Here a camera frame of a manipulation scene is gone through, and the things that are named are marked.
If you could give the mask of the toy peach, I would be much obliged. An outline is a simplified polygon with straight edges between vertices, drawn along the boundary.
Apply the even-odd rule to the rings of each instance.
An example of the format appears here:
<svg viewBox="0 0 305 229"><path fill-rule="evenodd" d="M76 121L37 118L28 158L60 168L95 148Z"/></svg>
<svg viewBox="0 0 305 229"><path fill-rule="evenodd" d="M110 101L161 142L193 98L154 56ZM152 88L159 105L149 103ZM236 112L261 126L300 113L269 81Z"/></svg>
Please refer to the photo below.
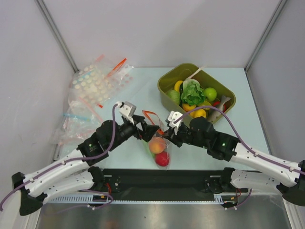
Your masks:
<svg viewBox="0 0 305 229"><path fill-rule="evenodd" d="M166 148L166 142L161 137L154 137L148 143L149 149L154 154L163 152Z"/></svg>

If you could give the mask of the clear orange-zipper bag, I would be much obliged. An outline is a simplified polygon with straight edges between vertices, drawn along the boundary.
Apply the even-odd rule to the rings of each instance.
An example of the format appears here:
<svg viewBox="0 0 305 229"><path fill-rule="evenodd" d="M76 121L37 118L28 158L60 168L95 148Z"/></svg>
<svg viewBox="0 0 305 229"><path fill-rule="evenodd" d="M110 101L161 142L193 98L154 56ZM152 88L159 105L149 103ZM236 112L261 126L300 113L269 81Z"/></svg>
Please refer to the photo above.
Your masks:
<svg viewBox="0 0 305 229"><path fill-rule="evenodd" d="M159 169L167 170L171 160L172 143L163 137L165 125L155 112L142 110L142 114L148 124L159 126L159 129L153 135L152 139L148 143L143 142L146 152L151 156L153 162Z"/></svg>

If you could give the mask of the red toy apple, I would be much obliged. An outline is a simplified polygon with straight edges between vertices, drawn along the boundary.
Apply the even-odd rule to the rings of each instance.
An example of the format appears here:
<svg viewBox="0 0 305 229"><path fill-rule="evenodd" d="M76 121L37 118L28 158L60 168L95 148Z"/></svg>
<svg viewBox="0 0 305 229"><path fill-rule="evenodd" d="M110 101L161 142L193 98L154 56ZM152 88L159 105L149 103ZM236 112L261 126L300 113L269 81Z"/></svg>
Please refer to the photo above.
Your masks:
<svg viewBox="0 0 305 229"><path fill-rule="evenodd" d="M163 151L155 156L155 162L161 167L166 167L170 163L170 156L166 151Z"/></svg>

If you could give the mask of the olive green plastic bin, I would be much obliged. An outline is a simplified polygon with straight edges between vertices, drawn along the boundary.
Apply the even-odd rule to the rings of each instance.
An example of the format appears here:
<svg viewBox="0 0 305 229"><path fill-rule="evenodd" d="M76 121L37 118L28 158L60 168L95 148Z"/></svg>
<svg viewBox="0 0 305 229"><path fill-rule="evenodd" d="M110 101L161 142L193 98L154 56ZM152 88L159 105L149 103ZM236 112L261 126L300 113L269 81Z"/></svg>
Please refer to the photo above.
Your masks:
<svg viewBox="0 0 305 229"><path fill-rule="evenodd" d="M192 63L182 63L170 70L159 79L157 87L161 102L169 111L184 114L196 107L205 106L187 115L183 119L186 124L200 116L215 124L223 116L209 106L227 113L236 103L231 90Z"/></svg>

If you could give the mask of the green toy cucumber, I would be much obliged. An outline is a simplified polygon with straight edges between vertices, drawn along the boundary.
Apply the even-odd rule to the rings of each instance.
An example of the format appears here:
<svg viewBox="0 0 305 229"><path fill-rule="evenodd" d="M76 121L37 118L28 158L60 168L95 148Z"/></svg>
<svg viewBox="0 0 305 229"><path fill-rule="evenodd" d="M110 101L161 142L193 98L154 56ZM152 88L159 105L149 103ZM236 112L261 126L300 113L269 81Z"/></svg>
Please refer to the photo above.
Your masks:
<svg viewBox="0 0 305 229"><path fill-rule="evenodd" d="M145 149L146 153L147 153L151 158L155 159L155 154L152 153L152 152L150 151L149 146L148 146L148 143L145 142L145 141L142 141L142 144L143 144L143 146L144 146L144 149Z"/></svg>

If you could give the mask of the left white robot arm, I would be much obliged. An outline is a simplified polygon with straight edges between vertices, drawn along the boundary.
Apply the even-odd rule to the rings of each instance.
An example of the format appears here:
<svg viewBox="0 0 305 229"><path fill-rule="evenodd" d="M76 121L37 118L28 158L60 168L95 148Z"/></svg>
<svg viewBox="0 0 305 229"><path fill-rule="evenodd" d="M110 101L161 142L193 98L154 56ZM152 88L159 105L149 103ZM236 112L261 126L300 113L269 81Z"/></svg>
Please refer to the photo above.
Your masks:
<svg viewBox="0 0 305 229"><path fill-rule="evenodd" d="M159 126L146 123L143 116L134 115L133 119L133 123L123 119L122 125L107 120L66 157L32 174L14 174L13 186L21 191L19 214L29 215L61 195L103 190L105 178L96 164L129 138L149 142L159 130Z"/></svg>

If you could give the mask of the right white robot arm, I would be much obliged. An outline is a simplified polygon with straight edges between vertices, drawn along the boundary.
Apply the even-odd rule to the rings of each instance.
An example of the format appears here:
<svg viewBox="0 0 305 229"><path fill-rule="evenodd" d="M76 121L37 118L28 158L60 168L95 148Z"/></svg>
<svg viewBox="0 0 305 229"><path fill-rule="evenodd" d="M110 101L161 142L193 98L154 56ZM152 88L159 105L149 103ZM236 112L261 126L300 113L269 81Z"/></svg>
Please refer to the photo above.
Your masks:
<svg viewBox="0 0 305 229"><path fill-rule="evenodd" d="M183 144L205 148L217 160L243 164L255 169L246 173L225 168L220 181L224 191L237 188L270 190L295 205L305 205L305 163L291 162L260 152L239 137L218 132L204 118L193 119L188 126L178 118L167 119L164 137L178 147Z"/></svg>

